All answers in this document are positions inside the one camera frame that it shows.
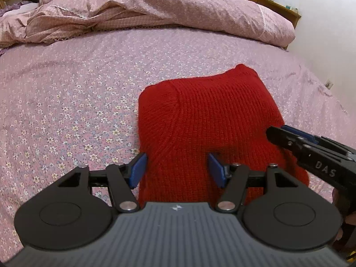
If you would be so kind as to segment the red knit sweater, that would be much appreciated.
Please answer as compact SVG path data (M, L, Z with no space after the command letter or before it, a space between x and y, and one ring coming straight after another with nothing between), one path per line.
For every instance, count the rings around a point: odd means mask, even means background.
M267 128L283 125L258 74L242 64L223 74L146 87L138 99L140 150L147 155L139 203L216 204L222 190L209 172L209 154L255 171L276 163L308 184L292 154L267 139Z

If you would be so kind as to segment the pink floral bed sheet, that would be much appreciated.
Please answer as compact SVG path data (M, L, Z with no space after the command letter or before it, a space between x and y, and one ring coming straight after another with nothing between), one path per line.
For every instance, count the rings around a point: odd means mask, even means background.
M1 56L1 260L22 245L16 210L75 166L126 163L139 149L138 97L162 80L254 69L286 124L355 146L355 114L294 55L191 28L96 32Z

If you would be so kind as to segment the pink crumpled duvet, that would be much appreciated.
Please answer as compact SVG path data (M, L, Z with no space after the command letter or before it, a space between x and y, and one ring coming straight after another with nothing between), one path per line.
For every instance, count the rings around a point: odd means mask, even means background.
M295 38L289 20L247 0L40 0L30 12L1 19L1 47L162 25L223 31L277 47Z

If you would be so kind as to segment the wall power socket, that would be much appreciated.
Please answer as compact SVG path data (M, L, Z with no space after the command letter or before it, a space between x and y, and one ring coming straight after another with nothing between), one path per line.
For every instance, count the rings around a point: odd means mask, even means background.
M325 87L327 88L327 89L331 89L332 88L332 86L333 86L333 83L330 81L330 80L328 80L326 83L325 83Z

